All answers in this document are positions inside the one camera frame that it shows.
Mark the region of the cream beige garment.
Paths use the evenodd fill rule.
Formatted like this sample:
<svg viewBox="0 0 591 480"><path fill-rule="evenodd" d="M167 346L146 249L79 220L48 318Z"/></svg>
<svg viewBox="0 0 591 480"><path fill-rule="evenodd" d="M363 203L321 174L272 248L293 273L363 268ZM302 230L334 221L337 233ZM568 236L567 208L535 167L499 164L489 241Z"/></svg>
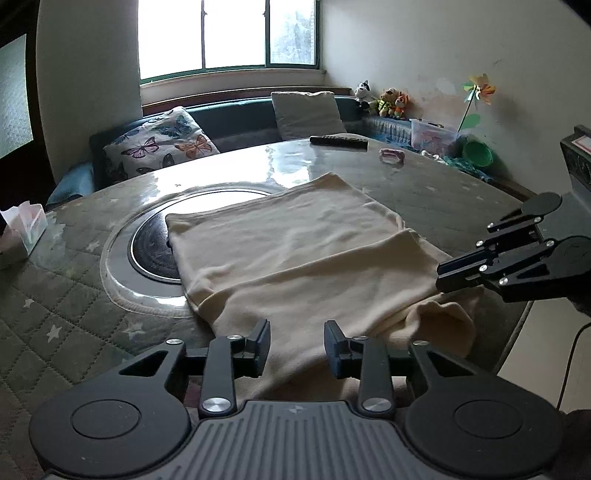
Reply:
<svg viewBox="0 0 591 480"><path fill-rule="evenodd" d="M185 296L216 335L270 322L263 376L236 382L239 401L352 398L356 380L329 371L329 320L397 348L426 340L465 357L474 344L482 289L439 292L446 253L335 174L166 224Z"/></svg>

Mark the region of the green plastic bowl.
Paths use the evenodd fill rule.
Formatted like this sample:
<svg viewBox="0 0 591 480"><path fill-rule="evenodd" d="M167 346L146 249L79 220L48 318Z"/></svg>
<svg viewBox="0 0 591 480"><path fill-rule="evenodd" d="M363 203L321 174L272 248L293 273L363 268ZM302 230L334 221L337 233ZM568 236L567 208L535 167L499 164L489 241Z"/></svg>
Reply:
<svg viewBox="0 0 591 480"><path fill-rule="evenodd" d="M476 140L469 140L464 144L463 158L477 168L487 168L494 163L492 150Z"/></svg>

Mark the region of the clear plastic storage box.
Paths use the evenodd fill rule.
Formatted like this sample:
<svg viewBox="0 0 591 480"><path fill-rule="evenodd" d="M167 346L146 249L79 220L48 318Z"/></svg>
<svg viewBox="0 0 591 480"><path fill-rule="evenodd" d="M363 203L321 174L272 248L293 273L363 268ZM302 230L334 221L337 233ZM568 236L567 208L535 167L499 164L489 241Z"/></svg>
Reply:
<svg viewBox="0 0 591 480"><path fill-rule="evenodd" d="M451 156L460 134L418 119L411 120L411 145L415 150L439 156Z"/></svg>

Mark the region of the colourful paper pinwheel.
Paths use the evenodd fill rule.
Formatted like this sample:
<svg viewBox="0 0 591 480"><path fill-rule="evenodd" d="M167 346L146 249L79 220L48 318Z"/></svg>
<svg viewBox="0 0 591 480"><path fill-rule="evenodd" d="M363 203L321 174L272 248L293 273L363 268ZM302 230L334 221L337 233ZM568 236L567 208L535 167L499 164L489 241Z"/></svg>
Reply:
<svg viewBox="0 0 591 480"><path fill-rule="evenodd" d="M491 99L497 91L496 86L491 83L486 73L470 76L468 81L462 85L462 89L466 94L464 99L466 107L457 128L458 132L473 129L480 124L479 105L481 103L490 105Z"/></svg>

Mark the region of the pink hair scrunchie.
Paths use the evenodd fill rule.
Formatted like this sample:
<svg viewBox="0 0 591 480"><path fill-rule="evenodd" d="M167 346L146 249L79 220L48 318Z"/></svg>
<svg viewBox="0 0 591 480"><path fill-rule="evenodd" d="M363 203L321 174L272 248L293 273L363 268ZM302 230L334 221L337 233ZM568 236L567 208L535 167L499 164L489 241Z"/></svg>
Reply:
<svg viewBox="0 0 591 480"><path fill-rule="evenodd" d="M382 148L380 150L380 160L387 165L403 166L405 157L405 152L401 149Z"/></svg>

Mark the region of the round black induction cooktop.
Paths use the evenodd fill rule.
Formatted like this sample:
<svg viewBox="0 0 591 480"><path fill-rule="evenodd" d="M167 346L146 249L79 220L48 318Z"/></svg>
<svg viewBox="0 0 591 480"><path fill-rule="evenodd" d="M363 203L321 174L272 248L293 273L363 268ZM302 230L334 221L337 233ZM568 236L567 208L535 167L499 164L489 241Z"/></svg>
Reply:
<svg viewBox="0 0 591 480"><path fill-rule="evenodd" d="M156 212L135 230L128 243L127 257L131 266L150 280L181 283L162 212Z"/></svg>

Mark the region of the orange yellow plush toys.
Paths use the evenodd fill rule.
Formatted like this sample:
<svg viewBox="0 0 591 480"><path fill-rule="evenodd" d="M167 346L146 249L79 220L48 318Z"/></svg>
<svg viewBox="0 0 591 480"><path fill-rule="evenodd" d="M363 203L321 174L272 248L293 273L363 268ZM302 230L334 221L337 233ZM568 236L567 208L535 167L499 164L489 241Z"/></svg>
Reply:
<svg viewBox="0 0 591 480"><path fill-rule="evenodd" d="M410 97L403 91L394 88L384 90L378 100L378 114L383 118L404 120Z"/></svg>

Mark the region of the black remote control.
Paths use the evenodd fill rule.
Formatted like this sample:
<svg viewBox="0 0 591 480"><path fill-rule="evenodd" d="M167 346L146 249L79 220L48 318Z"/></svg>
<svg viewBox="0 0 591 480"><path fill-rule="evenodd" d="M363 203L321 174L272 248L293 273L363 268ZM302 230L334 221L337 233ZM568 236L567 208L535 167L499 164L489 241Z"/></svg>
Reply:
<svg viewBox="0 0 591 480"><path fill-rule="evenodd" d="M368 141L359 138L325 135L311 136L310 138L308 138L308 141L310 141L311 145L331 148L343 148L360 151L367 151L367 149L369 148Z"/></svg>

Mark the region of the black white plush toy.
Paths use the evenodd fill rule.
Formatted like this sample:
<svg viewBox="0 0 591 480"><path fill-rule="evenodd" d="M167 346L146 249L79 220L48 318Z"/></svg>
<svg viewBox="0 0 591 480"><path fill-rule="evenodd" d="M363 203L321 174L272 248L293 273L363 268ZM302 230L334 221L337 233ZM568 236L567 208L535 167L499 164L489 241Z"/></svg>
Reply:
<svg viewBox="0 0 591 480"><path fill-rule="evenodd" d="M356 86L355 97L363 112L369 115L376 114L378 101L370 90L370 83L368 80L365 80Z"/></svg>

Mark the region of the tissue box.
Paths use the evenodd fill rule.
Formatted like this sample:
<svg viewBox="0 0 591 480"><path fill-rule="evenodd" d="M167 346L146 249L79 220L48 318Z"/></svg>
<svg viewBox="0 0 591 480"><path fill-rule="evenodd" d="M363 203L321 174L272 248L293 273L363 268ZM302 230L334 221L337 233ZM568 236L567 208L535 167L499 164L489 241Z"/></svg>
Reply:
<svg viewBox="0 0 591 480"><path fill-rule="evenodd" d="M48 226L41 204L29 201L1 212L0 268L26 260Z"/></svg>

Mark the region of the grey plain pillow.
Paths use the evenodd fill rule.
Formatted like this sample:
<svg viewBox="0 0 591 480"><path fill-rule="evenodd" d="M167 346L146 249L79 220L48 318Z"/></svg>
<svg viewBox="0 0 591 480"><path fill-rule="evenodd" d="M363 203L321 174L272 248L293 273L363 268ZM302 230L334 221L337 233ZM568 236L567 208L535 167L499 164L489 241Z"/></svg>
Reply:
<svg viewBox="0 0 591 480"><path fill-rule="evenodd" d="M346 133L332 92L276 91L270 93L270 98L283 141Z"/></svg>

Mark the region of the dark door frosted glass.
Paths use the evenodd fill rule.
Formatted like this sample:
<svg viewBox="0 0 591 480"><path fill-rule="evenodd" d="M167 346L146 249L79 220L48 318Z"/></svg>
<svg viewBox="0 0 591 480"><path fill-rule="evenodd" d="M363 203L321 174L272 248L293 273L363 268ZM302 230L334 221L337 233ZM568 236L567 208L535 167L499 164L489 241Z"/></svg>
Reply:
<svg viewBox="0 0 591 480"><path fill-rule="evenodd" d="M1 207L45 203L55 187L37 88L38 1L1 3Z"/></svg>

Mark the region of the butterfly print pillow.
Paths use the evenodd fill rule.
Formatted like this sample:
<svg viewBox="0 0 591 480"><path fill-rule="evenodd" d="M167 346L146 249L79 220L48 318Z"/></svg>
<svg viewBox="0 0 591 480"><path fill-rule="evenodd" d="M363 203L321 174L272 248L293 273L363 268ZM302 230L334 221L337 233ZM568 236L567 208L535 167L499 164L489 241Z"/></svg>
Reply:
<svg viewBox="0 0 591 480"><path fill-rule="evenodd" d="M103 151L112 182L219 154L204 129L180 106L123 133Z"/></svg>

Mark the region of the dark teal sofa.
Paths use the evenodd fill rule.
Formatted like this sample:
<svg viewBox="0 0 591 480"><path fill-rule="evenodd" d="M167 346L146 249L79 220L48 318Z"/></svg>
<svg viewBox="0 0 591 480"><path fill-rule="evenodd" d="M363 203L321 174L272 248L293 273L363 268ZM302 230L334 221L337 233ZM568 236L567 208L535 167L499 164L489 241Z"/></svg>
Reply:
<svg viewBox="0 0 591 480"><path fill-rule="evenodd" d="M349 133L360 134L402 148L412 147L412 127L408 120L380 119L362 110L352 97L335 98L342 122ZM217 102L192 106L188 113L222 153L276 143L280 133L276 126L273 102L269 97ZM119 174L110 179L108 160L103 147L155 119L148 115L89 138L91 160L77 164L62 177L50 195L46 207L51 209L71 200L90 195L123 179Z"/></svg>

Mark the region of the green framed window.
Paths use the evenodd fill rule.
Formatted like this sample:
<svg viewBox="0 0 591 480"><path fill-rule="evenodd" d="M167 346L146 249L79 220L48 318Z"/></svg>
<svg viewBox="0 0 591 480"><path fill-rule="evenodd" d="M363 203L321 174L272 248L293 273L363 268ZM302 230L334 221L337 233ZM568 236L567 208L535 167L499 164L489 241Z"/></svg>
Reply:
<svg viewBox="0 0 591 480"><path fill-rule="evenodd" d="M140 1L140 82L320 66L318 1Z"/></svg>

